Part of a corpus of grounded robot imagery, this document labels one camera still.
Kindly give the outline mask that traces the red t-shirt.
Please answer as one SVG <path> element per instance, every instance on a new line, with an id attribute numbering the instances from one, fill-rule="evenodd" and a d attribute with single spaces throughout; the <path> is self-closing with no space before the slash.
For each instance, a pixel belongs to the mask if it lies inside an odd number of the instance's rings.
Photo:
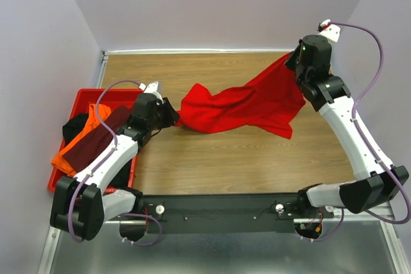
<path id="1" fill-rule="evenodd" d="M 181 101 L 179 126 L 200 133 L 218 133 L 241 126 L 256 126 L 290 139 L 290 122 L 305 104 L 293 71 L 283 55 L 241 87 L 211 94 L 196 83 Z"/>

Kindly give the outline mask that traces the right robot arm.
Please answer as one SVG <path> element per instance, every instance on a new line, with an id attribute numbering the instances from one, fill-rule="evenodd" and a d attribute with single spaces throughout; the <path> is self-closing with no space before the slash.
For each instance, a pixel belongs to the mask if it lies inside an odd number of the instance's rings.
<path id="1" fill-rule="evenodd" d="M 355 180 L 341 184 L 317 184 L 301 189 L 295 202 L 305 218 L 320 207 L 332 206 L 358 214 L 386 203 L 397 195 L 397 183 L 409 177 L 405 166 L 396 166 L 381 151 L 358 113 L 345 82 L 331 74 L 332 43 L 323 35 L 307 35 L 286 61 L 295 74 L 302 95 L 333 130 L 353 169 Z"/>

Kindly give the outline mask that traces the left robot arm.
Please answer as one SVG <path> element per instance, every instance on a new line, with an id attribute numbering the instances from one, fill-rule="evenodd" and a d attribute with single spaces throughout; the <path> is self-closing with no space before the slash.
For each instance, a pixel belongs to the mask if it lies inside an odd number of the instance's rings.
<path id="1" fill-rule="evenodd" d="M 63 176 L 56 184 L 51 208 L 52 227 L 68 232 L 78 243 L 94 239 L 104 222 L 116 216 L 144 217 L 143 194 L 118 189 L 105 194 L 120 169 L 150 141 L 154 130 L 175 125 L 179 114 L 168 98 L 154 93 L 138 95 L 131 115 L 112 132 L 109 145 L 74 177 Z"/>

